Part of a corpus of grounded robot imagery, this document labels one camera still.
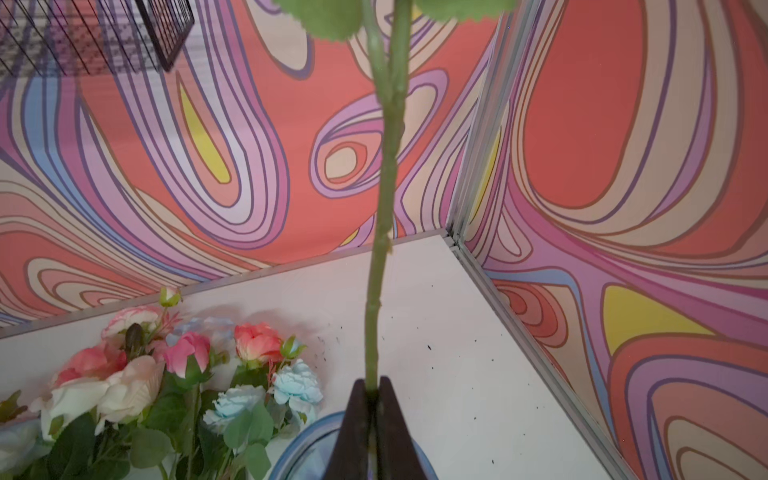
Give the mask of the purple blue glass vase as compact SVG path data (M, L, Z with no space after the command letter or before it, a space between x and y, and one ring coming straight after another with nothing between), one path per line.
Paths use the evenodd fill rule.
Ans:
M370 440L378 446L375 427L377 420L371 416ZM317 420L302 431L286 448L272 468L268 479L325 479L332 456L342 432L345 412L337 412ZM426 479L439 479L426 454L415 440L412 449ZM377 470L366 465L366 476L339 475L328 479L378 479Z

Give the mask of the light blue flower stem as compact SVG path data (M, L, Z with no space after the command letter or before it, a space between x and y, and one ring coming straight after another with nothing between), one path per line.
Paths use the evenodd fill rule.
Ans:
M313 423L324 398L303 360L239 365L230 386L204 395L198 430L204 479L264 479L268 447Z

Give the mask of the white cream rose stem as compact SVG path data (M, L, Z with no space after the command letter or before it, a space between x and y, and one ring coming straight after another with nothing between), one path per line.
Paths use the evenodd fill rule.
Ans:
M165 362L144 355L104 378L69 373L30 406L51 448L31 478L124 479L158 469L164 479L192 479L201 470L191 403Z

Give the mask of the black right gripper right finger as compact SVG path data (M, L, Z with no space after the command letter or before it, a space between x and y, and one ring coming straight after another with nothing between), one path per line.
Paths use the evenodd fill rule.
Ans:
M382 376L374 407L376 478L426 480L391 380Z

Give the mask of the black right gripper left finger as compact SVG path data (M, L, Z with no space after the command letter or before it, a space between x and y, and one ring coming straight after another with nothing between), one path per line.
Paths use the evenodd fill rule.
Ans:
M356 380L323 480L368 478L373 407L374 403L366 390L365 381Z

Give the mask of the light pink rose stem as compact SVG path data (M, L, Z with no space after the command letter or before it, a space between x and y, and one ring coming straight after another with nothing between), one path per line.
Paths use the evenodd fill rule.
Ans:
M513 11L517 5L516 1L395 1L390 39L385 44L371 1L278 3L283 12L298 20L304 30L317 39L343 41L359 31L366 36L368 62L384 122L376 223L364 315L364 386L370 399L378 397L378 317L385 265L392 246L389 232L393 227L397 155L404 133L413 13L419 10L428 19L438 22L466 22L498 17Z

